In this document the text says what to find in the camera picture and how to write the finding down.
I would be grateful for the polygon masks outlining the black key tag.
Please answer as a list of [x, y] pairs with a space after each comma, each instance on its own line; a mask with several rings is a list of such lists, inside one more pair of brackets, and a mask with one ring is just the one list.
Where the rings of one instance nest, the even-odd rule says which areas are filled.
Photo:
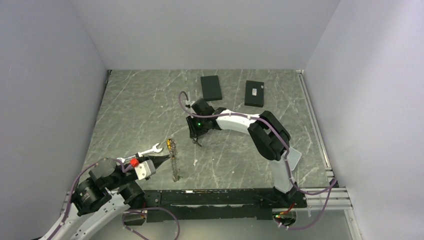
[[202, 145], [199, 143], [199, 140], [198, 140], [197, 137], [192, 139], [192, 143], [199, 146], [199, 147], [202, 147]]

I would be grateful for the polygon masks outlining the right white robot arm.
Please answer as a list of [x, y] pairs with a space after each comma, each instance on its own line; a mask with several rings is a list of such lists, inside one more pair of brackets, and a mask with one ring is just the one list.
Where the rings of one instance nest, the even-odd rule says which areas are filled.
[[191, 105], [182, 101], [179, 104], [189, 114], [186, 121], [195, 144], [210, 130], [236, 131], [250, 136], [260, 155], [269, 161], [276, 203], [287, 208], [295, 201], [297, 184], [292, 172], [302, 153], [290, 146], [290, 134], [270, 111], [247, 114], [223, 107], [214, 109], [202, 98]]

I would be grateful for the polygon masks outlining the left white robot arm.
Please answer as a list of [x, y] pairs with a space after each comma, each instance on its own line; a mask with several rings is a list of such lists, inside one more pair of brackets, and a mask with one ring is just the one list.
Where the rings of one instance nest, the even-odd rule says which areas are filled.
[[157, 195], [146, 193], [137, 181], [148, 180], [169, 158], [137, 153], [91, 164], [86, 168], [88, 178], [77, 177], [73, 182], [63, 212], [42, 239], [88, 238], [117, 215], [157, 209]]

